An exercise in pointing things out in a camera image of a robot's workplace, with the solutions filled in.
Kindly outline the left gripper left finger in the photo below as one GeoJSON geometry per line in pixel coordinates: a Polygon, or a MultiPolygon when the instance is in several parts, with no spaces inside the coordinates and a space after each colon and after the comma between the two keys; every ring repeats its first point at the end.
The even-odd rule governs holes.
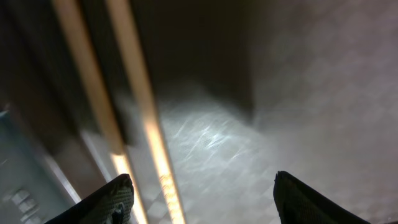
{"type": "Polygon", "coordinates": [[[127,224],[134,205],[134,187],[121,174],[45,224],[127,224]]]}

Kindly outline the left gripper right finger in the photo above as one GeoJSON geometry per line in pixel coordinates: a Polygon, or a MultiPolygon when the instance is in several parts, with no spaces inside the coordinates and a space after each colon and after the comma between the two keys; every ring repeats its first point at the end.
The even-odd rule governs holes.
{"type": "Polygon", "coordinates": [[[274,202],[282,224],[367,224],[286,171],[278,171],[274,202]]]}

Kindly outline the wooden chopstick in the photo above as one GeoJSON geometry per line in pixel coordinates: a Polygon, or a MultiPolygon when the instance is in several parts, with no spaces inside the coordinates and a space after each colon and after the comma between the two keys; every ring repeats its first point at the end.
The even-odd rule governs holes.
{"type": "Polygon", "coordinates": [[[130,1],[107,0],[121,59],[130,89],[140,109],[142,123],[158,180],[173,224],[184,224],[185,216],[162,133],[139,32],[130,1]]]}
{"type": "Polygon", "coordinates": [[[104,1],[54,0],[53,8],[78,69],[96,124],[106,140],[117,174],[129,174],[134,186],[131,213],[137,223],[148,218],[141,200],[114,101],[113,75],[123,74],[121,58],[104,1]]]}

